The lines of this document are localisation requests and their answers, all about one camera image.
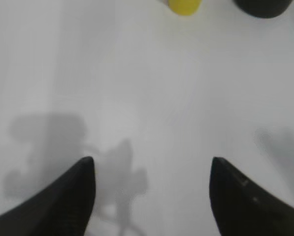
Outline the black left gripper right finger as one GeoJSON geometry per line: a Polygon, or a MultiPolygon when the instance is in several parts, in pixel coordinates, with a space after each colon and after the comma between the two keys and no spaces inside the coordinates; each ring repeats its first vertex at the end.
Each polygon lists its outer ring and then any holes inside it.
{"type": "Polygon", "coordinates": [[[294,208],[223,157],[212,159],[209,198],[223,236],[294,236],[294,208]]]}

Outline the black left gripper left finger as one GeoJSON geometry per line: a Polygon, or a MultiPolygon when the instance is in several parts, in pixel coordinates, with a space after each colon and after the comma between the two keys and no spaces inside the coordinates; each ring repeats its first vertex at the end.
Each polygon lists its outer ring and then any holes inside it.
{"type": "Polygon", "coordinates": [[[95,198],[95,164],[87,156],[41,192],[0,215],[0,236],[83,236],[95,198]]]}

